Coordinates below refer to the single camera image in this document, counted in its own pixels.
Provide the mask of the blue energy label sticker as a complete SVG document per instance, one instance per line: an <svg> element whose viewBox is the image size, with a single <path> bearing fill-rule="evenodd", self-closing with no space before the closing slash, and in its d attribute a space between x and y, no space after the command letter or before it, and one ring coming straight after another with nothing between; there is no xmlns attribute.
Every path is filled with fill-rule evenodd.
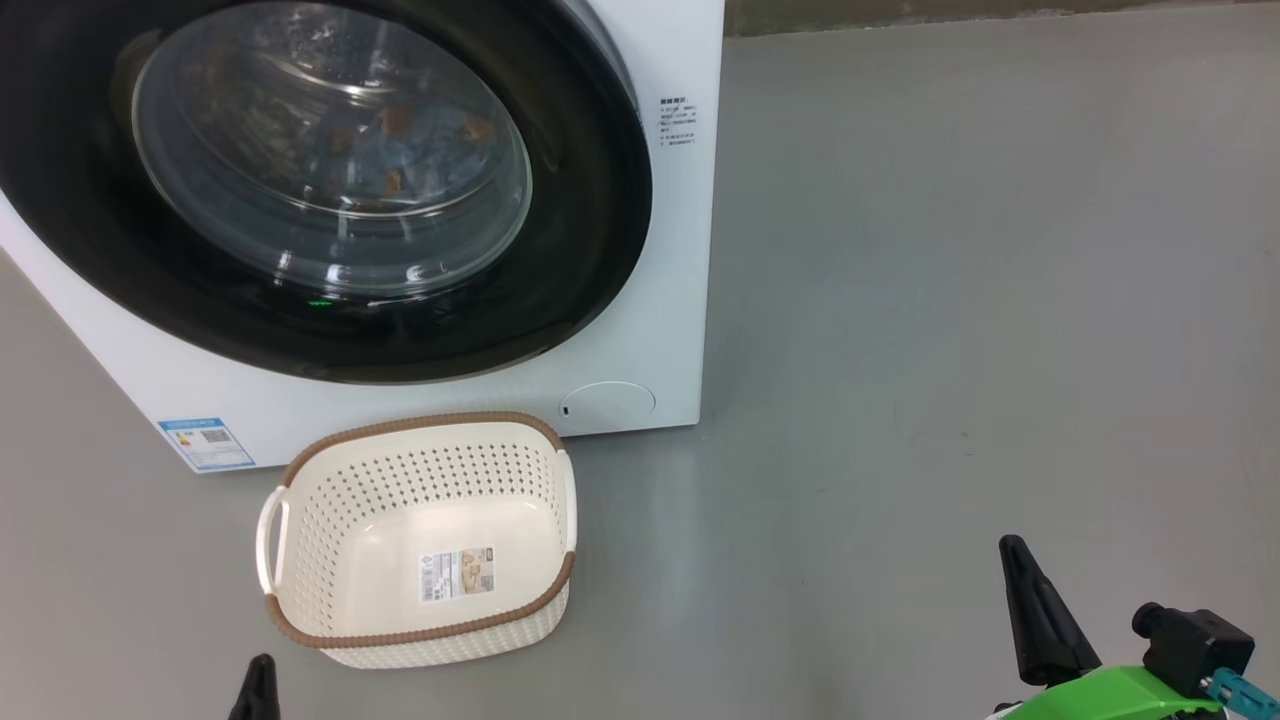
<svg viewBox="0 0 1280 720"><path fill-rule="evenodd" d="M220 418L157 421L157 428L197 473L256 468L256 461Z"/></svg>

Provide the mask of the blue cartoon print garment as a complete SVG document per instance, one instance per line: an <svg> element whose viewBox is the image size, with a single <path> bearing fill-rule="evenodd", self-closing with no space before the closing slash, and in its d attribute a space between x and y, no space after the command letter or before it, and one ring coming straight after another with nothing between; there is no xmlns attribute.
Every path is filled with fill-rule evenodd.
<svg viewBox="0 0 1280 720"><path fill-rule="evenodd" d="M484 181L497 132L452 102L342 108L324 117L300 159L301 182L355 205L434 205Z"/></svg>

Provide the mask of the white perforated basket brown rim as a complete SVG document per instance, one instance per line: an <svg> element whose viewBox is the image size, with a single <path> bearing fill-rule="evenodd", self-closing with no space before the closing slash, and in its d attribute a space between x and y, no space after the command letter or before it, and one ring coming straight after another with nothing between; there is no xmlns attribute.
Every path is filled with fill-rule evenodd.
<svg viewBox="0 0 1280 720"><path fill-rule="evenodd" d="M310 445L262 506L256 570L294 643L349 667L429 667L545 639L577 538L562 438L522 413L460 413ZM481 546L495 550L494 592L419 601L422 555Z"/></svg>

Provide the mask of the paper basket label sticker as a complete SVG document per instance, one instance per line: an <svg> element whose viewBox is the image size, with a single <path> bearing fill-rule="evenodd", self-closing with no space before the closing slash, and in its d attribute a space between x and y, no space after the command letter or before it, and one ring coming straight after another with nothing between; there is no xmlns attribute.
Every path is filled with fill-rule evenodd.
<svg viewBox="0 0 1280 720"><path fill-rule="evenodd" d="M494 592L495 560L490 546L422 555L417 562L419 601L433 603Z"/></svg>

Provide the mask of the round white filter cover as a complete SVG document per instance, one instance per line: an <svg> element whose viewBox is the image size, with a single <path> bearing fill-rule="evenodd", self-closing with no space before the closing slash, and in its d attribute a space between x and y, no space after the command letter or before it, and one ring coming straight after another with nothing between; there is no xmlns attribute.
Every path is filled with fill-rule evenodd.
<svg viewBox="0 0 1280 720"><path fill-rule="evenodd" d="M576 434L607 434L641 429L657 406L648 388L622 380L596 382L566 395L559 421Z"/></svg>

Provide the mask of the white washing machine body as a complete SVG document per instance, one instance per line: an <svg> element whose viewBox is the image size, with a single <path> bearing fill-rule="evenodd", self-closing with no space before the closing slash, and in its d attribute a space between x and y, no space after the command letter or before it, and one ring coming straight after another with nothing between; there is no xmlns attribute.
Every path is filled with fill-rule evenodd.
<svg viewBox="0 0 1280 720"><path fill-rule="evenodd" d="M178 455L157 421L220 418L256 468L287 465L323 436L440 413L524 413L563 436L588 436L564 427L558 406L576 388L605 380L655 396L636 430L692 425L701 406L726 0L559 1L604 47L637 104L653 196L645 243L622 290L544 354L417 384L298 378L186 345L113 304L38 243L1 191L0 246Z"/></svg>

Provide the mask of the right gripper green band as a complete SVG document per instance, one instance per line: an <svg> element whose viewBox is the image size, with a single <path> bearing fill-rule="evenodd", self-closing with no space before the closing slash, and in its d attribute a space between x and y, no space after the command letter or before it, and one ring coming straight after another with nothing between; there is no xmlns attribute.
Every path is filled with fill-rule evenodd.
<svg viewBox="0 0 1280 720"><path fill-rule="evenodd" d="M1224 720L1208 691L1225 667L1180 694L1140 666L1101 661L1020 536L998 542L1020 679L1044 689L995 710L995 720Z"/></svg>

